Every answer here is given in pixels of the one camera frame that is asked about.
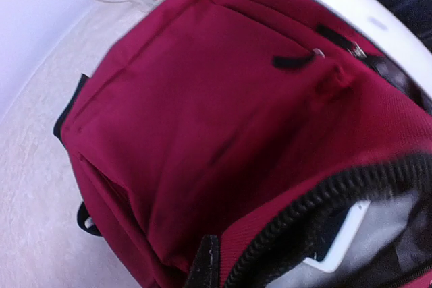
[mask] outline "zipper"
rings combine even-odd
[[[300,264],[336,209],[359,200],[390,199],[410,189],[432,190],[432,155],[411,154],[394,161],[347,169],[319,183],[275,216],[251,241],[223,288],[263,288]],[[426,273],[422,267],[383,288],[404,285]]]
[[[317,33],[325,37],[330,42],[348,51],[353,57],[361,61],[367,58],[367,54],[362,50],[360,45],[355,42],[351,42],[345,36],[342,36],[331,28],[319,24],[317,26]]]

